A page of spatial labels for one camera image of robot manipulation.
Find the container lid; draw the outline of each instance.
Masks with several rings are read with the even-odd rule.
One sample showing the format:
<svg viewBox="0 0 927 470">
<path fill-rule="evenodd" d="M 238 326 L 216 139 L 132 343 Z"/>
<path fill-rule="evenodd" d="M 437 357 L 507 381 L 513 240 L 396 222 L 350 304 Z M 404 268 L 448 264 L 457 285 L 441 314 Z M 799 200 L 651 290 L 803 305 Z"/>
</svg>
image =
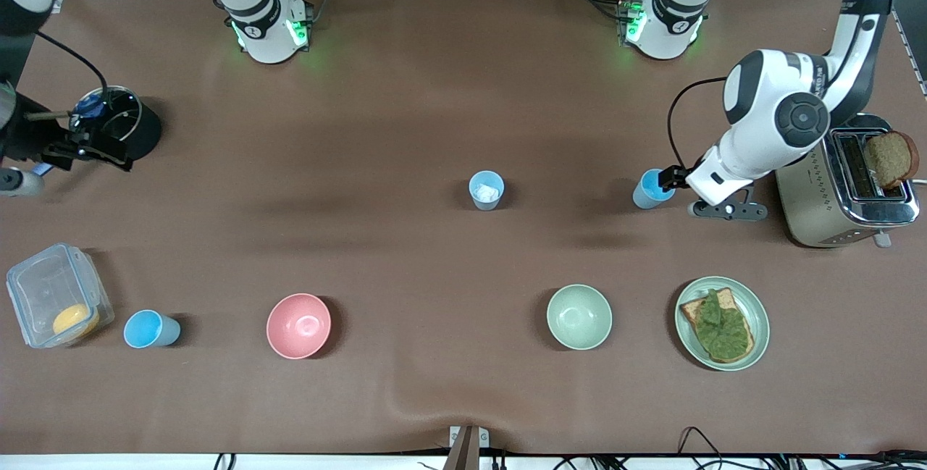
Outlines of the container lid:
<svg viewBox="0 0 927 470">
<path fill-rule="evenodd" d="M 7 291 L 30 347 L 55 347 L 79 337 L 100 319 L 96 270 L 80 249 L 66 243 L 56 243 L 10 269 Z"/>
</svg>

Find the blue cup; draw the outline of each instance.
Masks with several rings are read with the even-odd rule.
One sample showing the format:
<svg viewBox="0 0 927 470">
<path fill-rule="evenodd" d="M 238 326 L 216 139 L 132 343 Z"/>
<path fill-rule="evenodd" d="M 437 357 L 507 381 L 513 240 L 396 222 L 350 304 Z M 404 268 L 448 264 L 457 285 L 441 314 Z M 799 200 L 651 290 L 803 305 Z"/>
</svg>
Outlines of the blue cup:
<svg viewBox="0 0 927 470">
<path fill-rule="evenodd" d="M 166 347 L 179 337 L 176 319 L 151 309 L 133 314 L 122 331 L 122 338 L 131 348 Z"/>
<path fill-rule="evenodd" d="M 660 187 L 660 170 L 649 169 L 640 177 L 634 189 L 634 205 L 640 209 L 653 209 L 675 195 L 676 190 L 663 190 Z"/>
<path fill-rule="evenodd" d="M 480 171 L 470 177 L 470 196 L 482 211 L 496 209 L 499 200 L 503 198 L 504 190 L 506 183 L 495 171 Z"/>
</svg>

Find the pink bowl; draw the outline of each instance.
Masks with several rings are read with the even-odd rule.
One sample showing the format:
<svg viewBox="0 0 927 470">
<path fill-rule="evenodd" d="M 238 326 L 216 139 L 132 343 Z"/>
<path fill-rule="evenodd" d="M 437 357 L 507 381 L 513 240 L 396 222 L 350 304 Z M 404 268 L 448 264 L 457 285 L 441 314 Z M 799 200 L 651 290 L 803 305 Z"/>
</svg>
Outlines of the pink bowl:
<svg viewBox="0 0 927 470">
<path fill-rule="evenodd" d="M 288 360 L 315 354 L 332 331 L 332 316 L 313 295 L 289 295 L 274 306 L 267 318 L 267 341 Z"/>
</svg>

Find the bread slice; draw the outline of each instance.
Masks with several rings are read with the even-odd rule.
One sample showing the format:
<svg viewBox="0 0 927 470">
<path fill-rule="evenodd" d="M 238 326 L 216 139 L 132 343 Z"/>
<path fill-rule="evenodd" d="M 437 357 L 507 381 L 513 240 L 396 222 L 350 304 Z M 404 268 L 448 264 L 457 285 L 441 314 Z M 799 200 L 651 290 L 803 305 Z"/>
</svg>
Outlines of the bread slice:
<svg viewBox="0 0 927 470">
<path fill-rule="evenodd" d="M 685 315 L 689 324 L 692 325 L 693 331 L 695 331 L 695 325 L 698 324 L 698 317 L 702 313 L 702 304 L 704 304 L 705 299 L 708 299 L 708 296 L 682 305 L 682 314 Z M 718 290 L 718 305 L 721 306 L 722 309 L 737 309 L 737 301 L 734 299 L 734 293 L 731 291 L 731 288 Z M 735 361 L 741 361 L 752 352 L 752 348 L 754 348 L 754 338 L 752 337 L 750 324 L 747 323 L 746 317 L 744 318 L 744 327 L 747 329 L 747 349 L 744 354 L 737 358 L 731 358 L 731 360 L 718 360 L 718 358 L 708 354 L 712 360 L 717 361 L 719 364 L 732 364 Z"/>
<path fill-rule="evenodd" d="M 866 162 L 878 185 L 893 189 L 918 172 L 920 154 L 914 140 L 900 131 L 889 131 L 866 141 Z"/>
</svg>

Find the green bowl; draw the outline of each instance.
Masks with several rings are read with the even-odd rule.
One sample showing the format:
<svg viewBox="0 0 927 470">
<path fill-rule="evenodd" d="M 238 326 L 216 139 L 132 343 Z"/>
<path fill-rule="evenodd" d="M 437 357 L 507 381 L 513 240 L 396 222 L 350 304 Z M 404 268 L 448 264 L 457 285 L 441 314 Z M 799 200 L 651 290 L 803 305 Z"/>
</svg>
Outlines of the green bowl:
<svg viewBox="0 0 927 470">
<path fill-rule="evenodd" d="M 612 308 L 589 285 L 574 283 L 553 294 L 547 304 L 547 326 L 565 347 L 588 351 L 612 332 Z"/>
<path fill-rule="evenodd" d="M 717 290 L 723 288 L 731 288 L 731 292 L 734 293 L 734 298 L 737 301 L 737 307 L 744 313 L 744 318 L 747 319 L 750 331 L 754 335 L 754 348 L 750 351 L 750 354 L 732 364 L 719 364 L 717 361 L 712 360 L 705 348 L 702 347 L 702 344 L 699 343 L 698 337 L 695 337 L 692 325 L 682 314 L 683 305 L 708 296 L 708 289 Z M 679 339 L 682 340 L 682 345 L 685 345 L 686 351 L 689 351 L 689 354 L 692 354 L 702 364 L 719 371 L 742 371 L 759 361 L 759 358 L 762 358 L 765 353 L 765 348 L 769 346 L 769 317 L 765 314 L 765 309 L 763 309 L 763 304 L 759 302 L 759 298 L 756 298 L 756 294 L 751 289 L 748 289 L 746 285 L 723 276 L 706 276 L 690 283 L 679 295 L 679 300 L 676 301 L 676 332 L 679 333 Z"/>
</svg>

